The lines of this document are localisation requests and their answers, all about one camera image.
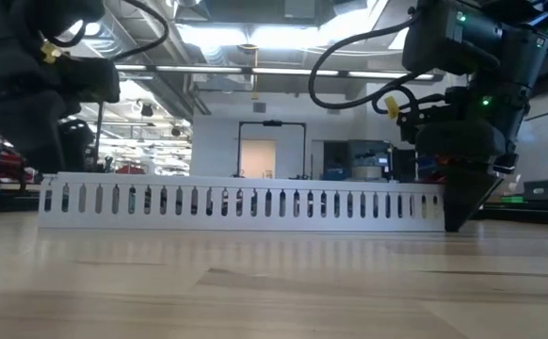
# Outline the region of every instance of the white wall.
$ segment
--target white wall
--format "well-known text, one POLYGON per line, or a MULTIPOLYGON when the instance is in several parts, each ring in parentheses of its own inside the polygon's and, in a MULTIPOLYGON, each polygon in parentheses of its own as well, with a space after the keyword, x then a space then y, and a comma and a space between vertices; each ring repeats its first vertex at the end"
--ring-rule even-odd
MULTIPOLYGON (((308 175, 314 140, 347 140, 351 137, 351 120, 335 118, 338 117, 330 117, 329 121, 302 121, 307 123, 305 171, 308 175)), ((216 117, 197 117, 194 120, 190 175, 230 176, 236 173, 238 122, 239 119, 216 117)), ((301 174, 303 131, 300 126, 244 125, 242 138, 276 141, 276 178, 301 174)))
POLYGON ((516 173, 521 174, 517 192, 523 192, 523 182, 548 179, 548 115, 524 122, 516 173))

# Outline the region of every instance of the black cable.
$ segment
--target black cable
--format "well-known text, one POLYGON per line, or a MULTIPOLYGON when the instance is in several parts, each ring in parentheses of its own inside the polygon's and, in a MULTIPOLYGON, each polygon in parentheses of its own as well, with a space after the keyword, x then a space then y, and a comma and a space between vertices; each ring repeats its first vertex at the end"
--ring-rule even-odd
POLYGON ((6 174, 8 177, 19 181, 19 189, 17 191, 12 193, 0 192, 0 199, 14 199, 22 197, 25 194, 25 191, 27 190, 27 182, 25 181, 24 173, 18 174, 10 171, 0 170, 0 174, 6 174))
MULTIPOLYGON (((445 95, 443 95, 443 94, 431 94, 431 95, 428 95, 426 97, 416 99, 416 103, 418 105, 422 105, 422 104, 429 104, 429 103, 438 103, 438 102, 443 101, 443 100, 445 100, 445 95)), ((379 103, 379 100, 377 100, 377 101, 373 100, 372 101, 372 107, 375 110, 375 112, 377 112, 379 114, 387 114, 388 112, 386 110, 379 108, 378 103, 379 103)), ((409 107, 411 107, 411 103, 401 105, 399 107, 399 110, 403 110, 403 109, 406 109, 406 108, 409 108, 409 107)))
POLYGON ((367 95, 367 96, 365 96, 361 99, 358 99, 358 100, 354 100, 354 101, 346 102, 346 103, 339 103, 339 104, 325 103, 325 102, 321 101, 320 99, 318 99, 316 97, 315 89, 314 89, 315 78, 316 78, 318 70, 320 69, 320 66, 322 66, 322 64, 327 60, 327 58, 330 57, 334 52, 336 52, 338 49, 340 49, 342 47, 350 45, 351 43, 354 43, 354 42, 357 42, 357 41, 360 41, 360 40, 367 40, 367 39, 371 39, 371 38, 382 37, 382 36, 389 35, 389 34, 392 34, 392 33, 395 33, 395 32, 399 32, 400 30, 402 30, 406 27, 409 27, 411 24, 414 24, 414 22, 416 22, 418 20, 418 18, 420 17, 420 13, 417 12, 417 11, 414 11, 414 9, 411 8, 411 10, 409 10, 409 14, 412 14, 412 17, 405 23, 396 24, 396 25, 393 25, 393 26, 390 26, 390 27, 386 27, 386 28, 382 28, 382 29, 379 29, 379 30, 358 34, 358 35, 355 35, 353 37, 343 39, 343 40, 333 44, 333 46, 331 46, 326 52, 324 52, 324 54, 322 54, 322 56, 320 56, 320 58, 314 64, 314 67, 312 68, 312 72, 310 73, 310 79, 308 80, 308 90, 310 92, 310 98, 312 98, 312 101, 314 101, 314 103, 316 105, 319 105, 320 107, 327 108, 327 109, 352 108, 352 107, 356 107, 356 106, 359 106, 359 105, 366 104, 370 101, 373 101, 374 99, 376 99, 378 97, 380 98, 381 95, 379 94, 379 92, 381 92, 384 89, 396 88, 396 87, 401 86, 402 84, 404 84, 408 81, 414 80, 416 77, 421 75, 421 74, 418 74, 418 73, 406 74, 404 76, 401 76, 401 77, 389 82, 387 85, 385 85, 382 89, 378 90, 377 92, 374 92, 374 93, 372 93, 370 95, 367 95))
POLYGON ((387 114, 388 113, 386 110, 379 109, 377 107, 377 103, 383 97, 383 95, 385 95, 385 94, 387 94, 391 91, 394 91, 394 90, 397 90, 397 91, 400 91, 400 92, 404 93, 406 95, 406 97, 408 98, 408 103, 406 105, 403 105, 402 107, 404 107, 404 108, 409 107, 410 112, 418 112, 418 100, 416 100, 416 96, 414 96, 414 93, 412 93, 411 90, 409 90, 408 88, 406 88, 404 86, 396 85, 396 86, 385 86, 382 89, 379 89, 379 90, 377 90, 376 92, 374 92, 372 94, 372 95, 374 95, 374 97, 371 101, 372 107, 375 109, 375 111, 377 113, 379 113, 379 114, 387 114))
POLYGON ((131 57, 133 55, 144 53, 146 51, 152 50, 153 48, 155 48, 155 47, 159 46, 160 44, 162 44, 163 42, 165 42, 165 40, 167 40, 168 37, 169 37, 169 23, 156 10, 152 9, 151 7, 149 7, 148 5, 146 5, 144 3, 141 3, 138 0, 123 0, 123 1, 130 4, 130 5, 132 5, 132 6, 134 6, 134 7, 136 7, 136 8, 138 8, 138 9, 140 9, 140 10, 143 10, 143 11, 147 12, 152 17, 154 17, 161 25, 163 25, 163 34, 161 34, 161 37, 159 37, 159 39, 157 39, 157 40, 155 40, 151 43, 147 43, 144 46, 140 46, 138 48, 134 48, 132 50, 122 52, 122 53, 119 53, 119 54, 111 57, 110 58, 111 61, 119 61, 119 60, 125 59, 127 57, 131 57))

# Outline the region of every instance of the ceiling pipe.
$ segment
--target ceiling pipe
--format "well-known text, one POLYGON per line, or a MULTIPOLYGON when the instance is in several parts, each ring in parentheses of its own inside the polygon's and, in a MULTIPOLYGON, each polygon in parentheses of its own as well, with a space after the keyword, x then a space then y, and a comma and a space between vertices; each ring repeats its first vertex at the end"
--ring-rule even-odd
MULTIPOLYGON (((113 15, 111 10, 105 6, 105 16, 101 20, 103 27, 106 27, 106 38, 111 38, 116 46, 106 46, 101 50, 94 45, 90 45, 93 49, 99 52, 103 57, 112 57, 122 50, 130 50, 137 48, 137 42, 125 30, 121 22, 113 15)), ((153 61, 146 54, 131 56, 125 62, 149 62, 153 61)), ((167 109, 170 114, 179 114, 180 118, 192 121, 192 106, 187 102, 184 94, 173 89, 162 75, 157 74, 152 80, 141 81, 141 84, 146 86, 148 90, 156 94, 162 106, 167 109)))
MULTIPOLYGON (((168 18, 169 15, 163 8, 164 2, 156 2, 154 0, 145 0, 146 4, 152 7, 159 15, 161 15, 164 18, 168 18)), ((160 36, 162 33, 162 29, 158 24, 154 21, 154 18, 147 13, 141 11, 142 17, 145 18, 146 22, 149 24, 151 29, 157 34, 157 36, 160 36)), ((163 44, 165 48, 168 50, 168 52, 171 54, 171 56, 176 60, 177 62, 183 62, 184 64, 190 63, 190 56, 186 52, 184 43, 181 42, 178 37, 180 36, 178 34, 178 28, 176 28, 175 24, 171 24, 170 20, 168 20, 169 23, 169 39, 166 40, 166 42, 163 44)))

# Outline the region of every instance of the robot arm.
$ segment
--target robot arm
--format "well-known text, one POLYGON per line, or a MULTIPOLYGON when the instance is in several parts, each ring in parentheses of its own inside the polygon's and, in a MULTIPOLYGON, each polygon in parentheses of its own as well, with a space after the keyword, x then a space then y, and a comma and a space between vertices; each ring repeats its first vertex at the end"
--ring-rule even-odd
POLYGON ((75 45, 84 29, 69 42, 57 36, 104 14, 99 0, 0 0, 0 135, 37 170, 83 170, 93 134, 84 121, 59 120, 79 112, 80 103, 119 100, 112 61, 42 49, 44 38, 75 45))
POLYGON ((310 94, 317 105, 349 108, 377 102, 399 90, 410 103, 397 116, 401 136, 421 155, 435 156, 445 177, 446 230, 457 231, 511 173, 518 155, 516 136, 529 111, 532 88, 548 56, 548 1, 485 1, 481 7, 461 0, 419 0, 411 19, 394 27, 364 33, 333 45, 316 62, 310 94), (390 34, 409 26, 402 64, 411 73, 361 100, 343 104, 315 98, 315 71, 327 56, 352 43, 390 34), (463 88, 420 100, 402 86, 416 76, 440 69, 468 74, 463 88), (419 104, 445 100, 447 105, 420 109, 419 104))

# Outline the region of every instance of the ceiling light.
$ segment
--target ceiling light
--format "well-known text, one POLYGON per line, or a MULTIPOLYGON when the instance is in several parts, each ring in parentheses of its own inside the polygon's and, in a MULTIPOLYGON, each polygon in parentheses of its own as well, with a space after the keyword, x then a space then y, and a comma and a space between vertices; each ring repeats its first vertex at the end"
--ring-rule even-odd
POLYGON ((102 126, 156 127, 152 122, 103 121, 102 126))
POLYGON ((134 74, 120 73, 120 80, 150 81, 153 79, 154 77, 152 75, 134 75, 134 74))
POLYGON ((135 101, 138 99, 145 99, 154 101, 154 95, 152 93, 131 80, 120 82, 120 91, 121 100, 135 101))
POLYGON ((146 66, 144 65, 115 65, 115 68, 118 71, 146 71, 146 66))
POLYGON ((193 27, 177 24, 182 40, 201 48, 236 46, 247 43, 247 36, 238 28, 193 27))
MULTIPOLYGON (((78 21, 77 23, 73 24, 71 28, 69 28, 69 32, 73 35, 77 35, 77 32, 82 28, 82 25, 84 24, 83 21, 78 21)), ((98 35, 98 33, 101 32, 101 25, 98 23, 89 23, 86 24, 86 34, 85 37, 93 37, 98 35)))
MULTIPOLYGON (((368 79, 397 79, 406 75, 406 73, 396 72, 349 72, 350 78, 368 78, 368 79)), ((423 74, 416 77, 416 80, 433 80, 433 74, 423 74)))
POLYGON ((260 26, 251 35, 250 43, 259 48, 306 48, 318 45, 318 29, 316 27, 260 26))
MULTIPOLYGON (((222 73, 222 74, 283 74, 308 76, 312 70, 285 69, 267 67, 212 67, 212 66, 154 66, 156 72, 172 73, 222 73)), ((396 79, 406 75, 403 72, 354 72, 354 71, 318 71, 317 75, 325 77, 366 78, 366 79, 396 79)), ((423 74, 417 80, 433 80, 433 74, 423 74)))
MULTIPOLYGON (((299 70, 299 69, 275 69, 275 68, 254 68, 255 74, 288 74, 288 75, 310 75, 312 70, 299 70)), ((338 71, 318 71, 318 75, 323 76, 336 76, 339 75, 338 71)))
POLYGON ((404 43, 406 42, 406 36, 408 35, 409 28, 404 28, 397 32, 395 35, 394 40, 389 45, 389 49, 393 50, 403 50, 404 49, 404 43))
POLYGON ((211 66, 157 66, 157 71, 180 73, 241 73, 240 67, 211 67, 211 66))

